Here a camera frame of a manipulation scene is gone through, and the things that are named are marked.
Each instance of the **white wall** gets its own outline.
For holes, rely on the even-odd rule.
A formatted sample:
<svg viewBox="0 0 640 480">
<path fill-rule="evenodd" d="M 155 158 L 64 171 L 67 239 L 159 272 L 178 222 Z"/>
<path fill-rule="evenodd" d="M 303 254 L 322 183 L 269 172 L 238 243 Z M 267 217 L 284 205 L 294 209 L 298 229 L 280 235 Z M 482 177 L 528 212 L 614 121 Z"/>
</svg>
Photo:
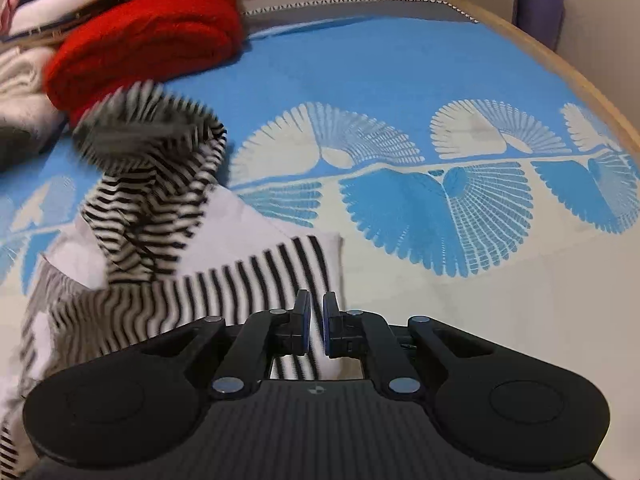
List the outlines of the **white wall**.
<svg viewBox="0 0 640 480">
<path fill-rule="evenodd" d="M 473 0 L 506 20 L 513 0 Z M 640 129 L 640 0 L 565 0 L 558 54 Z"/>
</svg>

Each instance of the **bed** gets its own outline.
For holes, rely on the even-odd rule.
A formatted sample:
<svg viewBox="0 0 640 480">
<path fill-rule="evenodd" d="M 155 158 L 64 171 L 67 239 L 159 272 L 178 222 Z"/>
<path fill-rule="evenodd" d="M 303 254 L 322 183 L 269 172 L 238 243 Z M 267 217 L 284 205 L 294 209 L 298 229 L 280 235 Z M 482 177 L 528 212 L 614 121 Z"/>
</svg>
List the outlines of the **bed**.
<svg viewBox="0 0 640 480">
<path fill-rule="evenodd" d="M 339 232 L 343 308 L 426 314 L 574 370 L 611 408 L 596 464 L 636 478 L 638 134 L 485 10 L 325 0 L 252 10 L 242 56 L 166 84 L 228 130 L 220 182 Z M 0 180 L 0 356 L 36 263 L 99 174 L 60 142 Z"/>
</svg>

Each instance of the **black and white striped cloth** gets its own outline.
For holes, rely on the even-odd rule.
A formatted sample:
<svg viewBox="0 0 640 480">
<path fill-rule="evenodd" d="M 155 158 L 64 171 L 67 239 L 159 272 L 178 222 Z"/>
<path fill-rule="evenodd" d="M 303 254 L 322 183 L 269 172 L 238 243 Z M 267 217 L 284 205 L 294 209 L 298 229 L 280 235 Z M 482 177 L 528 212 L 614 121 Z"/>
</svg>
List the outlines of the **black and white striped cloth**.
<svg viewBox="0 0 640 480">
<path fill-rule="evenodd" d="M 116 92 L 82 117 L 76 148 L 106 174 L 81 210 L 79 222 L 91 230 L 80 234 L 76 222 L 74 243 L 54 243 L 54 254 L 36 270 L 22 368 L 0 412 L 1 480 L 37 460 L 21 414 L 39 381 L 203 316 L 242 323 L 254 312 L 293 308 L 305 288 L 313 300 L 310 352 L 276 359 L 272 376 L 337 378 L 340 364 L 322 348 L 320 309 L 324 293 L 340 294 L 340 238 L 264 218 L 215 187 L 225 139 L 210 110 L 152 83 Z M 226 220 L 217 206 L 230 215 Z M 74 279 L 74 269 L 86 266 L 70 262 L 83 244 L 104 255 L 92 268 L 104 274 L 98 289 Z M 68 264 L 66 273 L 59 264 Z"/>
<path fill-rule="evenodd" d="M 73 139 L 105 171 L 82 216 L 109 261 L 110 283 L 172 274 L 216 185 L 224 126 L 209 108 L 147 81 L 86 111 Z"/>
</svg>

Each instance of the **round black pad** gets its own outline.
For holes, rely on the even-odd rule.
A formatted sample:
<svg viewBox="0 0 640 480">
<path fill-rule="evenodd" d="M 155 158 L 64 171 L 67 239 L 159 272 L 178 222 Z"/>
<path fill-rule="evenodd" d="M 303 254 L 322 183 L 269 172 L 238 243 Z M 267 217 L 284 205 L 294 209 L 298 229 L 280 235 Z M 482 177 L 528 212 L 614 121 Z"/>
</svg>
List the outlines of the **round black pad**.
<svg viewBox="0 0 640 480">
<path fill-rule="evenodd" d="M 23 417 L 40 453 L 74 466 L 109 468 L 175 446 L 198 411 L 198 393 L 180 370 L 158 356 L 126 352 L 40 383 Z"/>
<path fill-rule="evenodd" d="M 609 407 L 593 384 L 515 352 L 461 359 L 434 410 L 453 443 L 516 470 L 588 462 L 609 426 Z"/>
</svg>

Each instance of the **striped fabric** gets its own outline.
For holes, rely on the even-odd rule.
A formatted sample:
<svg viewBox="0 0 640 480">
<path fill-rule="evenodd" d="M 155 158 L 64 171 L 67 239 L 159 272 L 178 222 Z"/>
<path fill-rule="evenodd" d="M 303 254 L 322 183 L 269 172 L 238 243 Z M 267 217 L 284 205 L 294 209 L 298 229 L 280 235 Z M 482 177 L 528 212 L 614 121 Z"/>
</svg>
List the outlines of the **striped fabric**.
<svg viewBox="0 0 640 480">
<path fill-rule="evenodd" d="M 316 307 L 313 345 L 304 358 L 279 360 L 274 377 L 319 379 L 316 356 L 324 353 L 319 301 L 330 285 L 321 243 L 308 236 L 193 276 L 88 290 L 50 310 L 60 356 L 56 368 L 84 363 L 204 316 L 239 324 L 254 312 L 291 309 L 298 289 L 306 288 Z"/>
<path fill-rule="evenodd" d="M 105 171 L 82 216 L 109 262 L 110 283 L 174 272 L 216 185 L 226 131 L 211 110 L 136 83 L 85 112 L 79 154 Z"/>
<path fill-rule="evenodd" d="M 0 428 L 0 479 L 14 480 L 18 478 L 15 472 L 15 465 L 18 462 L 18 452 L 14 447 L 7 427 Z"/>
</svg>

